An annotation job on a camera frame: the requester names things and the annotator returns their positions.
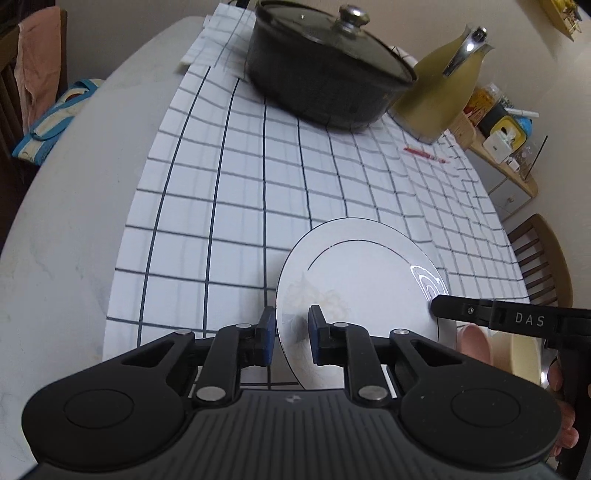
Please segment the black pot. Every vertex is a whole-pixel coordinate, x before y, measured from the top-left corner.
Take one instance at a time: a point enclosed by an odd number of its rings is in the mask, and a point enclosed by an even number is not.
[[[261,92],[295,115],[357,129],[379,119],[416,80],[413,68],[360,29],[369,17],[340,19],[292,2],[256,5],[246,72]]]

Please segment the white plate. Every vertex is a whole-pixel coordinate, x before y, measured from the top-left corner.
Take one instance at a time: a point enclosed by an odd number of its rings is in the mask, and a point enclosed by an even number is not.
[[[320,305],[328,323],[355,323],[383,337],[406,328],[454,348],[455,322],[428,309],[439,294],[447,294],[445,283],[406,236],[372,220],[332,220],[307,233],[285,261],[277,288],[281,346],[305,389],[343,388],[341,367],[312,361],[310,305]]]

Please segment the lid knob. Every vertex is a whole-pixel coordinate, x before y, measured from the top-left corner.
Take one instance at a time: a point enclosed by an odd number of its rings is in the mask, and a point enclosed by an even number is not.
[[[350,28],[359,28],[369,23],[369,15],[354,5],[341,5],[339,14],[340,21]]]
[[[488,32],[486,31],[486,28],[478,27],[477,29],[474,30],[474,33],[472,34],[472,40],[480,43],[481,41],[486,40],[487,35],[488,35]]]

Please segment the wooden shelf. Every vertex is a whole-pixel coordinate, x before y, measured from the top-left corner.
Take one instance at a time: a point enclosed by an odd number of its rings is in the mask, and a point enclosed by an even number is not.
[[[526,181],[524,181],[521,176],[511,170],[511,167],[507,165],[506,162],[497,163],[494,158],[492,158],[489,153],[485,150],[482,143],[484,142],[485,138],[482,133],[478,129],[476,129],[476,139],[470,145],[470,150],[473,151],[476,155],[478,155],[483,160],[486,160],[487,163],[495,167],[498,171],[500,171],[505,177],[507,177],[510,181],[515,183],[521,190],[526,192],[530,197],[535,198],[538,195],[538,184],[535,182],[534,178],[530,175]]]
[[[540,0],[540,4],[555,28],[565,37],[574,41],[575,25],[572,25],[569,20],[565,19],[564,14],[558,10],[556,4],[552,0]]]

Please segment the kettle handle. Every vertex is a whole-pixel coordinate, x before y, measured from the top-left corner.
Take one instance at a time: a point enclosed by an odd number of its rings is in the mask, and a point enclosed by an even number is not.
[[[462,65],[470,55],[476,53],[479,50],[483,50],[484,53],[488,53],[493,49],[488,43],[486,43],[486,37],[488,32],[484,27],[471,28],[469,25],[466,26],[462,37],[462,45],[458,48],[456,54],[452,57],[450,62],[443,70],[443,76],[451,76],[460,65]]]

